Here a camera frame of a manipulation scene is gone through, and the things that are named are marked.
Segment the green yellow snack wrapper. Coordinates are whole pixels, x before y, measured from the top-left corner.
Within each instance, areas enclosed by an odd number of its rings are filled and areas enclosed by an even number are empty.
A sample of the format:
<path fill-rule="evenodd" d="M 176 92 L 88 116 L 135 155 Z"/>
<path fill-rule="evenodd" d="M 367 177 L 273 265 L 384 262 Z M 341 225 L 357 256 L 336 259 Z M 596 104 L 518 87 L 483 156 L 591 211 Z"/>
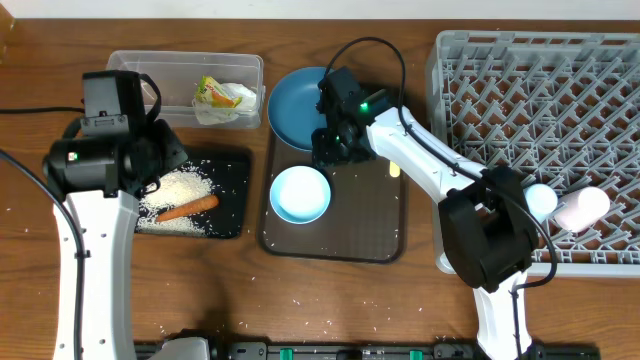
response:
<path fill-rule="evenodd" d="M 203 76 L 197 86 L 194 100 L 198 104 L 213 108 L 235 108 L 241 103 L 242 97 L 227 91 L 213 77 Z"/>

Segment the dark blue plate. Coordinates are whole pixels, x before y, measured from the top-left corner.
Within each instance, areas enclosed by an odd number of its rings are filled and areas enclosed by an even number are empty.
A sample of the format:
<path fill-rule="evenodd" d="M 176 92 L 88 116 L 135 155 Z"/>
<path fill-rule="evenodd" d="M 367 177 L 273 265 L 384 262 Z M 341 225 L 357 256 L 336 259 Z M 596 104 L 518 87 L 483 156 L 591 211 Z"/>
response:
<path fill-rule="evenodd" d="M 274 134 L 290 147 L 310 152 L 312 134 L 327 126 L 326 117 L 316 108 L 320 101 L 318 83 L 324 67 L 306 67 L 285 75 L 274 87 L 268 101 L 268 119 Z"/>

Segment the pink plastic cup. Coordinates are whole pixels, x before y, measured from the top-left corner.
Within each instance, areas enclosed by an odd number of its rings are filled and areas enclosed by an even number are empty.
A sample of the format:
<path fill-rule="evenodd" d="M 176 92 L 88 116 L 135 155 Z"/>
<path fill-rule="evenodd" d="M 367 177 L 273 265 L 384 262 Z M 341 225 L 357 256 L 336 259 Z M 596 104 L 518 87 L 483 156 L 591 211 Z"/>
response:
<path fill-rule="evenodd" d="M 597 187 L 585 187 L 559 199 L 562 208 L 554 221 L 564 230 L 578 233 L 604 217 L 610 209 L 610 199 Z"/>

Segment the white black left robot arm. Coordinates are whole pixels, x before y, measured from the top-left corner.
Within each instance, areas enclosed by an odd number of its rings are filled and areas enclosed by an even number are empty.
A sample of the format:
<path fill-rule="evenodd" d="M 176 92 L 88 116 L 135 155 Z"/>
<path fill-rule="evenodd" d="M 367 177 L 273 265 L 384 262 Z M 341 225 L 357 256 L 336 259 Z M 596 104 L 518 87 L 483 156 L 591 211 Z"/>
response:
<path fill-rule="evenodd" d="M 80 117 L 43 161 L 60 246 L 56 359 L 133 359 L 139 200 L 188 156 L 163 120 Z"/>

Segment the blue plastic cup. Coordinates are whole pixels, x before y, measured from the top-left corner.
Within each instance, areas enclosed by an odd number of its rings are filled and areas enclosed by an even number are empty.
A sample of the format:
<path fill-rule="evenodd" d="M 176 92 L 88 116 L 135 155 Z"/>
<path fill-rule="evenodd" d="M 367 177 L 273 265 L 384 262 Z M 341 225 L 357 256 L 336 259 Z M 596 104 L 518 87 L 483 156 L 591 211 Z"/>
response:
<path fill-rule="evenodd" d="M 533 184 L 527 187 L 524 190 L 524 196 L 529 212 L 539 223 L 543 223 L 558 205 L 558 196 L 545 184 Z"/>

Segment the yellow plastic spoon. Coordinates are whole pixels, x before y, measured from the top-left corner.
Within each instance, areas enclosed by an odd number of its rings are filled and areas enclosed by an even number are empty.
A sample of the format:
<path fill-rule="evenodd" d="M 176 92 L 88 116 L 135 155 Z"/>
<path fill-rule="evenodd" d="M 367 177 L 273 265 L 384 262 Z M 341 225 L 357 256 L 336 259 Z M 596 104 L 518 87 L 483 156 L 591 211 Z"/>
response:
<path fill-rule="evenodd" d="M 401 173 L 400 167 L 397 164 L 395 164 L 394 162 L 390 162 L 389 163 L 389 175 L 392 178 L 397 178 L 397 177 L 400 176 L 400 173 Z"/>

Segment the light blue bowl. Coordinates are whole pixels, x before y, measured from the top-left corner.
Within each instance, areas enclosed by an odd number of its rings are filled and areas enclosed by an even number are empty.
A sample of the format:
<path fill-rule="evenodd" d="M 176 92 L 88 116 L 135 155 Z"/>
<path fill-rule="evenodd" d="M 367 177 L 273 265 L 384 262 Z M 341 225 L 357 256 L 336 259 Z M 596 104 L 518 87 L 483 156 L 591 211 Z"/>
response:
<path fill-rule="evenodd" d="M 269 190 L 269 202 L 282 220 L 303 225 L 319 219 L 331 202 L 326 177 L 309 166 L 293 166 L 280 172 Z"/>

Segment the orange carrot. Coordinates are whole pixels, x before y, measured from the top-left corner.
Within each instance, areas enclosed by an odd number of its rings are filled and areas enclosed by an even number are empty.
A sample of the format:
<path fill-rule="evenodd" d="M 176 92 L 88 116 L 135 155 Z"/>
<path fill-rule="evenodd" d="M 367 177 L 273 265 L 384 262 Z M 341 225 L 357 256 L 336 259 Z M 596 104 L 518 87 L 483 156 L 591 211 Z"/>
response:
<path fill-rule="evenodd" d="M 179 217 L 186 217 L 211 210 L 219 205 L 216 195 L 207 195 L 179 207 L 165 211 L 156 217 L 156 222 L 167 222 Z"/>

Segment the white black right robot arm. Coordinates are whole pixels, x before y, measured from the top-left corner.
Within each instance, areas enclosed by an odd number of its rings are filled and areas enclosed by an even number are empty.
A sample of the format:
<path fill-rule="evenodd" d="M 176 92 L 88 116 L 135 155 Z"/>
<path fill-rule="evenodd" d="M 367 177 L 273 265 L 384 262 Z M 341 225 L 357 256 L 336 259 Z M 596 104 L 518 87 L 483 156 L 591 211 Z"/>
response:
<path fill-rule="evenodd" d="M 490 359 L 525 358 L 532 339 L 520 293 L 530 285 L 540 224 L 516 174 L 464 158 L 381 92 L 323 94 L 316 108 L 327 125 L 312 135 L 314 164 L 379 156 L 398 165 L 437 205 L 445 257 L 474 293 L 480 349 Z"/>

